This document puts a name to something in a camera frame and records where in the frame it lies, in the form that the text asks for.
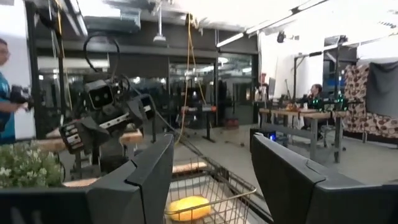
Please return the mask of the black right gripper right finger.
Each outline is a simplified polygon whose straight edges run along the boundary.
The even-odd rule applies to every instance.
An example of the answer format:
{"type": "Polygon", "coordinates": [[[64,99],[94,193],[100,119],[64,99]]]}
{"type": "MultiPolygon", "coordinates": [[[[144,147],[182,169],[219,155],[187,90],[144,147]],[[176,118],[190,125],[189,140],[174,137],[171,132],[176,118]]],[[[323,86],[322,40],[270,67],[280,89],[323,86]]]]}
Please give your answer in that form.
{"type": "Polygon", "coordinates": [[[252,164],[274,224],[384,224],[382,191],[324,167],[261,134],[252,164]]]}

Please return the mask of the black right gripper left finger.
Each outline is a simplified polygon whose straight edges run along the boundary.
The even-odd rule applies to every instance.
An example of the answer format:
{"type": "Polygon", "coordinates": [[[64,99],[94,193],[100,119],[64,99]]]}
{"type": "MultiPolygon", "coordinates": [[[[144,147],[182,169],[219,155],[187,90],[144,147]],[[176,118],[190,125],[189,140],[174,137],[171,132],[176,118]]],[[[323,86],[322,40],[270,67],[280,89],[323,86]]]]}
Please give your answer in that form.
{"type": "Polygon", "coordinates": [[[174,160],[174,136],[166,134],[87,191],[86,224],[160,224],[174,160]]]}

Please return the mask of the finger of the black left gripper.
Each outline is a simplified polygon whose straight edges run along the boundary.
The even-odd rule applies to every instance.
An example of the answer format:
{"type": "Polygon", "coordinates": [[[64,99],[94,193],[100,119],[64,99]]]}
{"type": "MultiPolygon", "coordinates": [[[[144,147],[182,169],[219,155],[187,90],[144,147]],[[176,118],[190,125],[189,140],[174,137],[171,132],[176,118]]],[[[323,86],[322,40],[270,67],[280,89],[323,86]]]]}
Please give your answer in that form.
{"type": "Polygon", "coordinates": [[[135,128],[155,117],[155,104],[150,95],[139,95],[126,102],[129,110],[129,121],[135,128]]]}
{"type": "Polygon", "coordinates": [[[79,120],[79,136],[85,146],[100,146],[109,140],[109,132],[91,117],[79,120]]]}

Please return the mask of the yellow mango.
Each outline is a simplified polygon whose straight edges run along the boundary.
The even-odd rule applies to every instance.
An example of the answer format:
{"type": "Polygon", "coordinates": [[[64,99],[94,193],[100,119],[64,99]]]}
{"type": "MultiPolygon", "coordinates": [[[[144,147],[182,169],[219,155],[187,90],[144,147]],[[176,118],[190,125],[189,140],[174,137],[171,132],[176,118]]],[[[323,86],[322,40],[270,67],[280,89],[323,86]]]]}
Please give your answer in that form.
{"type": "Polygon", "coordinates": [[[167,214],[173,221],[188,222],[200,219],[211,212],[209,200],[202,196],[190,196],[169,203],[167,214]]]}

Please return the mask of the black computer blue light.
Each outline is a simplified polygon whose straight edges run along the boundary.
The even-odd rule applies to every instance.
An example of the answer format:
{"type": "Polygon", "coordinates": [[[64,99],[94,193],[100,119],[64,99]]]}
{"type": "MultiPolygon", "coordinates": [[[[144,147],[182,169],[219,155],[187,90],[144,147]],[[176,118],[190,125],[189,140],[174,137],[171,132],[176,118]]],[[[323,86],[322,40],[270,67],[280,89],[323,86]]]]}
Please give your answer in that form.
{"type": "Polygon", "coordinates": [[[263,129],[260,128],[250,128],[249,129],[249,150],[252,150],[252,145],[253,145],[253,139],[254,136],[263,136],[265,138],[268,138],[272,141],[276,141],[277,136],[276,136],[276,132],[275,131],[265,131],[263,129]]]}

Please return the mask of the green potted plant white flowers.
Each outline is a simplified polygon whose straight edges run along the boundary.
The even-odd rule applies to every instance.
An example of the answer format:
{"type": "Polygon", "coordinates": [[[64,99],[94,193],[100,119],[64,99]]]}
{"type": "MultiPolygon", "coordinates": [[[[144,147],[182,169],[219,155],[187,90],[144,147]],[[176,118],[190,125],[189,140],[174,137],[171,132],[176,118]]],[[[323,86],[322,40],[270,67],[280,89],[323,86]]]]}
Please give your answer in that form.
{"type": "Polygon", "coordinates": [[[0,145],[0,189],[59,187],[63,165],[58,156],[31,142],[0,145]]]}

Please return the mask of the wooden workbench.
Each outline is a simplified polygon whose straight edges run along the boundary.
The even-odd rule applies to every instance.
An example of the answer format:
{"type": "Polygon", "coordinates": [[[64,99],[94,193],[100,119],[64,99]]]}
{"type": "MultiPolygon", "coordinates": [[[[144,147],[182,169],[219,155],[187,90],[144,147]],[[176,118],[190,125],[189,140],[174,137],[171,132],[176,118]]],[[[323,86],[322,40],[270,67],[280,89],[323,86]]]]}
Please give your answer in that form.
{"type": "Polygon", "coordinates": [[[310,140],[308,150],[310,152],[310,158],[313,161],[320,162],[318,156],[317,142],[318,142],[318,128],[317,124],[320,119],[333,118],[335,120],[335,141],[331,146],[327,145],[326,138],[323,138],[325,147],[333,154],[334,162],[340,163],[341,153],[343,151],[343,146],[341,145],[341,140],[343,137],[343,118],[348,115],[347,111],[328,111],[328,112],[318,112],[316,110],[299,110],[299,111],[289,111],[289,110],[271,110],[266,108],[261,108],[259,110],[261,114],[261,129],[266,131],[276,131],[277,133],[282,133],[282,142],[284,146],[289,143],[289,137],[298,136],[301,138],[306,138],[310,140]],[[289,117],[291,118],[308,118],[311,121],[311,127],[309,131],[296,129],[289,126],[289,117]]]}

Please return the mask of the black handheld device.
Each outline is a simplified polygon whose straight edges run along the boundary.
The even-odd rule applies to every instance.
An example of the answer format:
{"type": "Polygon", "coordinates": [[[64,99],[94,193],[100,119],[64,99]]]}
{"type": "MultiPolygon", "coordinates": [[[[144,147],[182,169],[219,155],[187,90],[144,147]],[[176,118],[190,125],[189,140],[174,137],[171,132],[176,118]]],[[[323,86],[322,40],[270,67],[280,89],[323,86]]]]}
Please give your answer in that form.
{"type": "Polygon", "coordinates": [[[34,99],[30,94],[30,90],[27,87],[12,85],[9,100],[12,103],[26,104],[27,111],[30,111],[34,107],[34,99]]]}

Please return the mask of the person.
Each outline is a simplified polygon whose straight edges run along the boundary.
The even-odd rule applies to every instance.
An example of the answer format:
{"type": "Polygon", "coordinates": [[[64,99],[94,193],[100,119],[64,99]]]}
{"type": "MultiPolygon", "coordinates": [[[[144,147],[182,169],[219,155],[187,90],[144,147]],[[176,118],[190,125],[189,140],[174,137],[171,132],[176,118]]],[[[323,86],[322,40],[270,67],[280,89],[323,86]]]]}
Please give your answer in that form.
{"type": "Polygon", "coordinates": [[[10,144],[35,136],[34,116],[26,104],[9,100],[11,84],[1,69],[9,60],[8,43],[0,38],[0,144],[10,144]]]}
{"type": "Polygon", "coordinates": [[[307,96],[307,108],[320,110],[323,104],[323,87],[321,84],[313,84],[307,96]]]}

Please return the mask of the brown circle patterned cloth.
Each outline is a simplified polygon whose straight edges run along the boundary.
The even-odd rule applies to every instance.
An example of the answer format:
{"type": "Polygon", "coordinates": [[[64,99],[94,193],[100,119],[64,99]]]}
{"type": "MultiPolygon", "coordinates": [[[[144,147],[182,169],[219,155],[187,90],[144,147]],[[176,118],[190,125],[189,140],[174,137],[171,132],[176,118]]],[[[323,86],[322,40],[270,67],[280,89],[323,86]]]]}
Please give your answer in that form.
{"type": "Polygon", "coordinates": [[[398,139],[398,119],[366,111],[366,84],[369,65],[348,65],[345,68],[344,96],[359,104],[348,106],[348,116],[343,120],[344,131],[366,133],[384,138],[398,139]]]}

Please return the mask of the grey hanging cloth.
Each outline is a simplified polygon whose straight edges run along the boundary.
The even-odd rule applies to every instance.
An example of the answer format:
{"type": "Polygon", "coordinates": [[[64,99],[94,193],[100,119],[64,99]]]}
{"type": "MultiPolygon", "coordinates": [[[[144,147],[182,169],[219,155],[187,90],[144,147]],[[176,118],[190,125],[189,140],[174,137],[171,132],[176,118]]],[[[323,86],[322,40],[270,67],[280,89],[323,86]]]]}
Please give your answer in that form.
{"type": "Polygon", "coordinates": [[[366,110],[398,119],[398,62],[369,64],[366,110]]]}

